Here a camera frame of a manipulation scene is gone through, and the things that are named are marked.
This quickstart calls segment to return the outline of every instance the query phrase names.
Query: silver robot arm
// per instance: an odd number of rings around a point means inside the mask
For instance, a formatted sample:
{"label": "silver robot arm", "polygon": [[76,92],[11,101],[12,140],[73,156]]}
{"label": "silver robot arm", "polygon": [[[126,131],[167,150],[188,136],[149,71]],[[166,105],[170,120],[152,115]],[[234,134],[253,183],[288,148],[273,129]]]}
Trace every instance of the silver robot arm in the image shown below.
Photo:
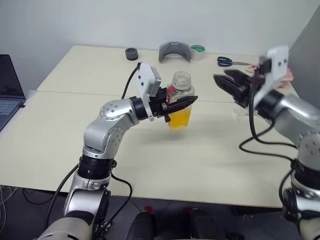
{"label": "silver robot arm", "polygon": [[89,124],[83,136],[82,156],[78,171],[64,205],[64,217],[52,223],[38,240],[97,239],[105,227],[109,198],[107,190],[115,156],[125,132],[141,120],[165,116],[191,105],[198,97],[187,96],[177,102],[167,102],[167,90],[161,88],[161,78],[148,64],[138,64],[137,86],[141,98],[131,97],[106,103],[99,116]]}
{"label": "silver robot arm", "polygon": [[285,217],[297,223],[304,240],[320,238],[320,111],[294,95],[284,96],[277,87],[287,73],[288,47],[276,47],[260,58],[253,77],[238,70],[214,75],[216,84],[243,108],[249,105],[252,82],[258,84],[254,109],[298,149],[291,164],[291,188],[280,192]]}

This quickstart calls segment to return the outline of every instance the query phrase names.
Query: table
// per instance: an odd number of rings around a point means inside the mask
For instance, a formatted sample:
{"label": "table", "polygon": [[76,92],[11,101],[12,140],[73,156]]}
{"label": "table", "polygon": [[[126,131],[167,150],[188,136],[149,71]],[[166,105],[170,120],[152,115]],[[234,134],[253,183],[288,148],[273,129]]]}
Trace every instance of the table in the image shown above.
{"label": "table", "polygon": [[[177,71],[190,73],[192,84],[200,101],[233,103],[232,97],[222,91],[214,82],[213,74],[224,74],[224,69],[239,69],[246,74],[248,66],[234,65],[220,67],[218,56],[226,56],[234,61],[257,63],[257,56],[206,54],[201,61],[187,62],[181,56],[167,56],[158,61],[157,50],[138,50],[139,58],[129,61],[124,48],[74,46],[48,75],[37,89],[44,92],[96,94],[121,96],[129,75],[137,63],[143,61],[155,67],[162,78],[162,86],[171,83]],[[294,93],[293,87],[281,89],[284,94]],[[127,96],[138,96],[135,81],[129,85]]]}
{"label": "table", "polygon": [[[39,91],[0,136],[0,183],[56,190],[82,154],[83,133],[114,96]],[[123,137],[114,174],[129,181],[134,197],[246,206],[280,207],[278,187],[289,162],[241,152],[250,136],[248,117],[233,116],[234,103],[196,101],[189,126],[169,129],[163,118],[141,121]],[[256,117],[260,131],[267,124]],[[286,141],[274,130],[264,140]],[[250,143],[247,148],[291,157],[285,146]],[[67,192],[71,179],[62,189]],[[113,195],[125,184],[111,180]]]}

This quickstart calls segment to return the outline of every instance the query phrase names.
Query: pink object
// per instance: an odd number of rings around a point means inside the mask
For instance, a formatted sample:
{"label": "pink object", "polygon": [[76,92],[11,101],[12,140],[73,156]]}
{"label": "pink object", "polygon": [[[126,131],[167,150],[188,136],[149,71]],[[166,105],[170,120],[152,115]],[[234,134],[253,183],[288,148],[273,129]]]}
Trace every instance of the pink object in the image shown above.
{"label": "pink object", "polygon": [[[254,73],[255,70],[257,69],[257,67],[259,66],[259,64],[253,64],[253,65],[250,65],[246,71],[249,72],[249,73]],[[279,85],[279,88],[282,88],[282,89],[287,89],[290,87],[290,82],[294,79],[294,76],[290,70],[290,68],[287,69],[287,73],[286,73],[286,76],[284,77],[284,79],[281,81],[280,85]]]}

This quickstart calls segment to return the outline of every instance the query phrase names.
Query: clear plastic bottle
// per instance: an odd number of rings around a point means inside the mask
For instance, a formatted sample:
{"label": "clear plastic bottle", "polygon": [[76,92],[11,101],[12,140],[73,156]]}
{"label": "clear plastic bottle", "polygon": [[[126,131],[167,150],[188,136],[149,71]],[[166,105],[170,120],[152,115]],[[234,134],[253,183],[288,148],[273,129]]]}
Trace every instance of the clear plastic bottle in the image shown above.
{"label": "clear plastic bottle", "polygon": [[[177,71],[173,75],[172,83],[167,86],[167,100],[174,103],[186,96],[194,96],[195,88],[191,83],[191,76],[185,71]],[[188,125],[191,105],[185,109],[169,114],[171,121],[169,127],[173,130],[184,128]]]}

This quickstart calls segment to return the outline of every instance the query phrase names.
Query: black round object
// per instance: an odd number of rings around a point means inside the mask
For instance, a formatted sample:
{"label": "black round object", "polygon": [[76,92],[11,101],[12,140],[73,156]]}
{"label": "black round object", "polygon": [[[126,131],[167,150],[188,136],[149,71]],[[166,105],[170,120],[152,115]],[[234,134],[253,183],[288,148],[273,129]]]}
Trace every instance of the black round object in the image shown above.
{"label": "black round object", "polygon": [[125,50],[126,59],[134,61],[138,59],[138,51],[134,47],[129,47]]}
{"label": "black round object", "polygon": [[286,206],[282,206],[284,218],[288,221],[295,222],[298,219],[297,198],[292,188],[286,189],[283,192],[283,199]]}
{"label": "black round object", "polygon": [[99,159],[83,155],[79,161],[78,174],[86,179],[104,179],[115,167],[114,159]]}
{"label": "black round object", "polygon": [[295,179],[308,188],[320,190],[320,171],[304,166],[299,160],[294,168]]}
{"label": "black round object", "polygon": [[142,121],[148,118],[148,114],[146,112],[146,108],[144,106],[144,103],[142,102],[141,97],[139,98],[131,98],[136,117]]}

